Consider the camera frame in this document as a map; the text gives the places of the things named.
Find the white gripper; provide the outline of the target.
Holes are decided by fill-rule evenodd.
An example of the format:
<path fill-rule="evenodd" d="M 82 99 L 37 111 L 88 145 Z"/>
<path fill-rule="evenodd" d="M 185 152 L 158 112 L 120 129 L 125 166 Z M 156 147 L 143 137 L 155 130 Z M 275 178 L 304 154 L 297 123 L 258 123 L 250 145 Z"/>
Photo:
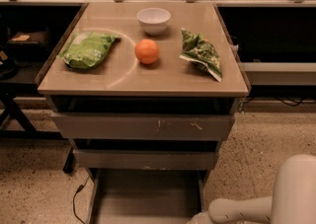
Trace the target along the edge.
<path fill-rule="evenodd" d="M 201 212 L 193 216 L 187 224 L 213 224 L 213 222 L 206 212 Z"/>

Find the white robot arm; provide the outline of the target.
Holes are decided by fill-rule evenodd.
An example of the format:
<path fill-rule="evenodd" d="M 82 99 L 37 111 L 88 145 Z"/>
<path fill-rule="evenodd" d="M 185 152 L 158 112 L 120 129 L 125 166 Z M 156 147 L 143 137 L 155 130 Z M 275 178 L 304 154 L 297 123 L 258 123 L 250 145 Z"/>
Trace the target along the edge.
<path fill-rule="evenodd" d="M 248 200 L 218 198 L 187 224 L 316 224 L 316 157 L 285 160 L 276 174 L 272 196 Z"/>

